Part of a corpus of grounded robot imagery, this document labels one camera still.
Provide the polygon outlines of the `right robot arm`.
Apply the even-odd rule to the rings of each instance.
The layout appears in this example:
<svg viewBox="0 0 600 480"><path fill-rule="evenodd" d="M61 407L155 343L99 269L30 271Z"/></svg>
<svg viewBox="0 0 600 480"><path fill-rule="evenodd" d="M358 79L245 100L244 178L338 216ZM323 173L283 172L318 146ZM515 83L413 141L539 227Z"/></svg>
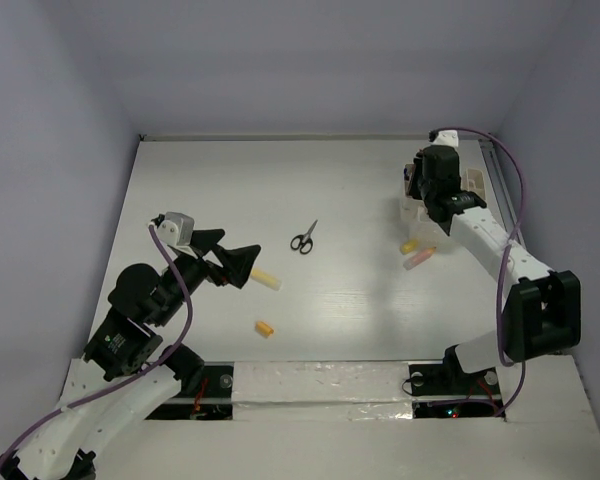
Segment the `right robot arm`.
<svg viewBox="0 0 600 480"><path fill-rule="evenodd" d="M496 221L478 194L463 189L456 147L434 142L414 158L406 190L428 218L464 247L496 282L496 327L450 347L442 384L462 392L477 373L570 349L581 341L581 282L533 257Z"/></svg>

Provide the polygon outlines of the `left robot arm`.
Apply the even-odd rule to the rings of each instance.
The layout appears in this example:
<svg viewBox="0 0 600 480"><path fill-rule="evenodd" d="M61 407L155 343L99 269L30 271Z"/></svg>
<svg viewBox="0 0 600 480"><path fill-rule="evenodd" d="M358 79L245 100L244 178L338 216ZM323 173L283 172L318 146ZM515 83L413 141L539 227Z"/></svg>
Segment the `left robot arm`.
<svg viewBox="0 0 600 480"><path fill-rule="evenodd" d="M140 263L120 273L59 403L1 455L0 479L93 479L115 441L167 399L200 389L205 362L184 343L192 295L204 282L242 288L261 248L227 250L224 230L196 231L173 213L148 230L166 269Z"/></svg>

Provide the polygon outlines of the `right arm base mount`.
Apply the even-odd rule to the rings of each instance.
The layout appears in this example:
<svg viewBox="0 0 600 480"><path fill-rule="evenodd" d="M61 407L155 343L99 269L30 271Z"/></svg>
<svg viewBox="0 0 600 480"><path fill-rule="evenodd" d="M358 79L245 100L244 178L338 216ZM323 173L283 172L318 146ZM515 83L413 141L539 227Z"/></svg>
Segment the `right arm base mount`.
<svg viewBox="0 0 600 480"><path fill-rule="evenodd" d="M415 419L504 416L500 413L504 401L494 368L452 375L442 363L410 363L401 389L411 400Z"/></svg>

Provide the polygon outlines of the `black handled scissors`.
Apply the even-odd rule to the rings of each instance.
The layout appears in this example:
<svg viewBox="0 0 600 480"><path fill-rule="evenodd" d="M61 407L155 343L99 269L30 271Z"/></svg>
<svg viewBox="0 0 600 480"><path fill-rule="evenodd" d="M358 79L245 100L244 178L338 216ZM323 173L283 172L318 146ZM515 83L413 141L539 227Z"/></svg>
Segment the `black handled scissors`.
<svg viewBox="0 0 600 480"><path fill-rule="evenodd" d="M312 234L317 226L318 220L314 220L308 230L302 234L298 234L290 241L290 248L292 251L297 251L301 255L308 255L314 246Z"/></svg>

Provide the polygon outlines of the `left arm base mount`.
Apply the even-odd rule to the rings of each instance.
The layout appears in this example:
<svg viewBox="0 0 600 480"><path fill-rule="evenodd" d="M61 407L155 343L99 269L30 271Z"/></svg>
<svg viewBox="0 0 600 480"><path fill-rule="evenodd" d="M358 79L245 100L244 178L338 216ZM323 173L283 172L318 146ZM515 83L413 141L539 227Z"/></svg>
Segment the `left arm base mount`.
<svg viewBox="0 0 600 480"><path fill-rule="evenodd" d="M184 346L164 363L180 382L180 392L154 409L147 420L224 421L233 418L233 362L205 362Z"/></svg>

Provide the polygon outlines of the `white perforated organizer basket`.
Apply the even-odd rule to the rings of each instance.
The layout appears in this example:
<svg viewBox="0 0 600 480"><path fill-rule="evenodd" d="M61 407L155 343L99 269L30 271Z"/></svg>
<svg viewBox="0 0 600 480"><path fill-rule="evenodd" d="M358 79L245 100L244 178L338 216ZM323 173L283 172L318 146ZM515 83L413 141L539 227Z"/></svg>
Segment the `white perforated organizer basket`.
<svg viewBox="0 0 600 480"><path fill-rule="evenodd" d="M412 167L413 161L411 163L407 163L405 166ZM461 188L463 190L467 190L462 183L461 178ZM452 220L451 230L455 228L458 229L456 225L457 217L466 217L467 213L471 211L472 213L478 213L482 215L487 205L485 202L485 207L474 207L466 210L461 215L456 215ZM423 243L431 244L433 246L440 247L443 250L452 250L457 249L461 246L460 241L450 234L446 235L445 232L434 223L428 216L427 211L425 209L424 203L422 201L414 200L408 197L408 181L404 181L402 183L402 193L400 200L400 213L402 221L408 227L408 232L411 237L414 237L416 240L422 241Z"/></svg>

